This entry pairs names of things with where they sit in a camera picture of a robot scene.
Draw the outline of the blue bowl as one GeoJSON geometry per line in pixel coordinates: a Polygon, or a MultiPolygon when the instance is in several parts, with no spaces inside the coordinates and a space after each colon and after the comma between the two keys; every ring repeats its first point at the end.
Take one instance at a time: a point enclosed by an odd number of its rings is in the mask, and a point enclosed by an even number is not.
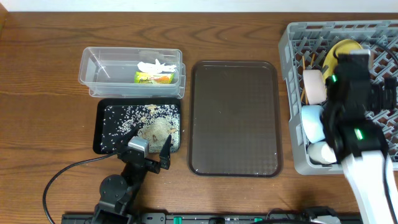
{"type": "Polygon", "coordinates": [[[320,105],[306,105],[302,107],[302,126],[307,139],[316,143],[325,139],[321,115],[323,108],[320,105]]]}

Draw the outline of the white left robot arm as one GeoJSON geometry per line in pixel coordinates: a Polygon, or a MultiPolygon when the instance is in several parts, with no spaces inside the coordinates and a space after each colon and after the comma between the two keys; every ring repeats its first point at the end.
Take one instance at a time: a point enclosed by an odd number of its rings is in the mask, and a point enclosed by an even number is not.
{"type": "Polygon", "coordinates": [[[91,222],[105,223],[140,223],[139,215],[129,213],[145,176],[148,172],[158,174],[161,169],[170,167],[171,135],[167,136],[159,161],[147,158],[149,142],[137,137],[138,129],[133,129],[115,142],[117,158],[126,165],[119,175],[106,177],[99,187],[100,200],[95,207],[91,222]]]}

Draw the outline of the white cup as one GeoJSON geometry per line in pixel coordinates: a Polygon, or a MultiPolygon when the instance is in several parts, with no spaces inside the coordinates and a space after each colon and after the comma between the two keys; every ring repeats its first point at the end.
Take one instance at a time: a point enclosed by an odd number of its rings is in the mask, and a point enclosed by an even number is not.
{"type": "Polygon", "coordinates": [[[307,154],[311,160],[324,165],[337,161],[334,150],[325,141],[311,143],[308,146],[307,154]]]}

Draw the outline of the wooden chopstick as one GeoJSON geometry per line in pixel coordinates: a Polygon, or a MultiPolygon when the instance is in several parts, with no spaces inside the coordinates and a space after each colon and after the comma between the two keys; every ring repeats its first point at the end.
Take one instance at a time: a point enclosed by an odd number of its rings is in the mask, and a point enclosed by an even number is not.
{"type": "MultiPolygon", "coordinates": [[[[303,72],[306,70],[306,66],[305,66],[305,56],[303,55],[302,56],[302,68],[303,68],[303,72]]],[[[307,99],[307,97],[306,97],[306,90],[305,90],[305,87],[303,87],[303,89],[302,89],[302,93],[301,93],[301,95],[300,95],[300,101],[302,102],[302,103],[304,103],[304,105],[307,105],[308,104],[308,99],[307,99]]]]}
{"type": "Polygon", "coordinates": [[[311,67],[313,67],[314,60],[315,60],[315,53],[312,54],[312,59],[311,59],[311,62],[310,62],[310,66],[311,67]]]}

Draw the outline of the green orange snack wrapper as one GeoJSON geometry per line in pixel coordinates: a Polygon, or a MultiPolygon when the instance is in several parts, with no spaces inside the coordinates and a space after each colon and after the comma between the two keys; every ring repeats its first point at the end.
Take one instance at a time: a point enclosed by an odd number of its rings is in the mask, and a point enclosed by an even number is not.
{"type": "Polygon", "coordinates": [[[174,79],[173,73],[146,73],[136,72],[134,83],[139,84],[171,84],[174,79]]]}

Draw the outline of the white tissue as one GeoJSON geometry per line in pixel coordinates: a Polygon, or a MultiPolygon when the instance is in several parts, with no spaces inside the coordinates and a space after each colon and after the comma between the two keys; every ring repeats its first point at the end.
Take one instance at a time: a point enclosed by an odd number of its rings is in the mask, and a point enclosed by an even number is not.
{"type": "Polygon", "coordinates": [[[137,64],[138,69],[144,73],[173,73],[177,68],[176,65],[166,65],[164,63],[160,63],[157,59],[155,59],[155,63],[145,63],[139,62],[137,64]]]}

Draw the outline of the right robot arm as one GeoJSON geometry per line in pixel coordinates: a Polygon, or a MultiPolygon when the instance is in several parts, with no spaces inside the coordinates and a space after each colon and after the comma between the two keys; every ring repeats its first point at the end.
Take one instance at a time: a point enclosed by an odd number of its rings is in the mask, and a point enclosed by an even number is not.
{"type": "Polygon", "coordinates": [[[363,223],[397,223],[397,186],[389,146],[382,128],[366,111],[391,110],[397,104],[397,81],[371,83],[370,50],[334,56],[337,65],[326,79],[322,113],[326,142],[356,198],[363,223]]]}

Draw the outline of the pink bowl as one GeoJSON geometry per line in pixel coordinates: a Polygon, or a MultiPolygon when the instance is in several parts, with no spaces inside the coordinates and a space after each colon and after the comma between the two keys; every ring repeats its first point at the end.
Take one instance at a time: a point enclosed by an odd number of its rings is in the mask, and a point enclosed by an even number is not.
{"type": "Polygon", "coordinates": [[[308,104],[316,105],[326,100],[326,89],[323,74],[320,70],[304,70],[303,83],[308,104]]]}

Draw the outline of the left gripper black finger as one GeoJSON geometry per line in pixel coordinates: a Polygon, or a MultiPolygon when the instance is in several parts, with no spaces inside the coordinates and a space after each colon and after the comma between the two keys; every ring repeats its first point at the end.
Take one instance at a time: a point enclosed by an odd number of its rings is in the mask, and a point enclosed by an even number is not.
{"type": "Polygon", "coordinates": [[[165,144],[162,147],[162,150],[159,154],[160,158],[160,167],[162,169],[168,170],[170,167],[170,148],[172,146],[172,136],[169,134],[166,139],[165,144]]]}
{"type": "Polygon", "coordinates": [[[128,143],[130,140],[133,139],[134,136],[137,136],[139,129],[140,129],[139,126],[134,127],[127,134],[121,136],[121,138],[119,139],[119,154],[120,155],[130,149],[130,147],[128,146],[128,143]]]}

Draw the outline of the yellow plate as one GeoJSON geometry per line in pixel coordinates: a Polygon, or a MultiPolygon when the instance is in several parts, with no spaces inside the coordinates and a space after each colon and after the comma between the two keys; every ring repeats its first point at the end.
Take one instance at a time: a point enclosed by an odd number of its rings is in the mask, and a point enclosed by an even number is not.
{"type": "Polygon", "coordinates": [[[336,56],[339,54],[349,54],[352,50],[359,50],[363,47],[355,40],[345,39],[336,43],[328,52],[324,59],[322,73],[323,79],[333,75],[334,69],[338,64],[336,56]]]}

